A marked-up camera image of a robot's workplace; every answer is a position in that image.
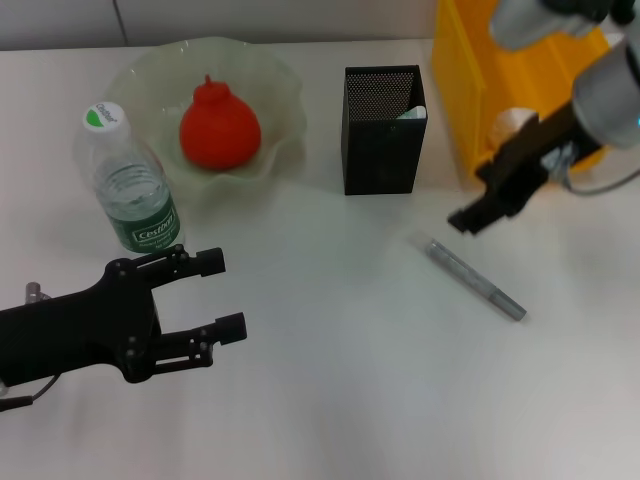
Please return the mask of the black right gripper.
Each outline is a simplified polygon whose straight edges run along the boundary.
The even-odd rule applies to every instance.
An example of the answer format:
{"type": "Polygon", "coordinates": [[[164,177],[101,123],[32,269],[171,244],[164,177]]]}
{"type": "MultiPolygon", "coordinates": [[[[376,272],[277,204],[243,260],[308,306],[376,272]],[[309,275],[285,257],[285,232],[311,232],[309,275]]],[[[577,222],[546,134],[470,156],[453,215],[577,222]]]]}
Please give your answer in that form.
{"type": "Polygon", "coordinates": [[[462,234],[476,235],[503,217],[517,215],[549,179],[543,157],[566,146],[573,148],[578,162],[600,149],[569,103],[544,120],[528,120],[479,167],[476,176],[485,184],[484,196],[451,213],[448,224],[462,234]]]}

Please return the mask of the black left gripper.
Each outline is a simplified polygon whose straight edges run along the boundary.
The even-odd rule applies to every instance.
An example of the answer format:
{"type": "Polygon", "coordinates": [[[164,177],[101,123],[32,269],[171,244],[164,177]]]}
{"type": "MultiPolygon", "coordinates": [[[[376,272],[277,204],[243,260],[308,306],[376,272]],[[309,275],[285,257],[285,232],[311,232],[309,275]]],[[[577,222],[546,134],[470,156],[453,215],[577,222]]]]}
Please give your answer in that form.
{"type": "Polygon", "coordinates": [[[216,343],[247,338],[244,314],[162,334],[149,343],[159,332],[151,289],[225,271],[220,248],[191,256],[184,246],[173,246],[108,263],[102,278],[86,290],[3,310],[1,381],[14,387],[99,364],[117,368],[129,383],[145,381],[152,372],[208,368],[216,343]]]}

